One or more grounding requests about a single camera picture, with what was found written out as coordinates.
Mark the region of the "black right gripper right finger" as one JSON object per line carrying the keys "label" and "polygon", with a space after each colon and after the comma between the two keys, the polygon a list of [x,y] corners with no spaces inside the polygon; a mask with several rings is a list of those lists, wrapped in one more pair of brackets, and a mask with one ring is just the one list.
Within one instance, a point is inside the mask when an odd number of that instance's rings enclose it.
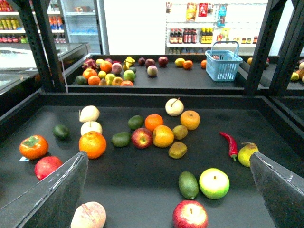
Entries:
{"label": "black right gripper right finger", "polygon": [[277,228],[304,226],[304,179],[260,152],[250,156],[256,188]]}

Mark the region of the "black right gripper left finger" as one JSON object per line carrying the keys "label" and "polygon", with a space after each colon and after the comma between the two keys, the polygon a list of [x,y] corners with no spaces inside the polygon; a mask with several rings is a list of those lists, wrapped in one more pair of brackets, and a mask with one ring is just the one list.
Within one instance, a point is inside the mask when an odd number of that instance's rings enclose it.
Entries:
{"label": "black right gripper left finger", "polygon": [[84,188],[86,152],[79,152],[56,171],[0,209],[2,228],[68,228]]}

